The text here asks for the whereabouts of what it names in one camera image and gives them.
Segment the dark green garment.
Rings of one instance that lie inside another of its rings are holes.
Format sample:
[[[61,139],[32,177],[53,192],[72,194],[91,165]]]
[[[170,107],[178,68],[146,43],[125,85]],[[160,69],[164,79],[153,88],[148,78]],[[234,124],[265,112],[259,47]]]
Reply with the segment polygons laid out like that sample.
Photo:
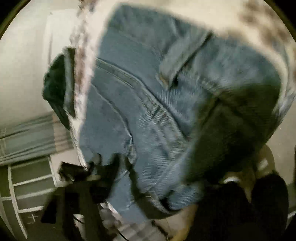
[[[70,129],[69,116],[75,117],[74,109],[74,65],[75,49],[64,48],[48,68],[44,76],[42,91],[60,122]]]

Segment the grey striped curtain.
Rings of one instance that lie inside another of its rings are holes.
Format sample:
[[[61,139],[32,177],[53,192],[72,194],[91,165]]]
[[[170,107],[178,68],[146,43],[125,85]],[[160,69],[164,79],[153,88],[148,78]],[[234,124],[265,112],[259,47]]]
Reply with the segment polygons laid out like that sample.
[[[73,148],[72,138],[55,113],[1,128],[1,165],[5,166]]]

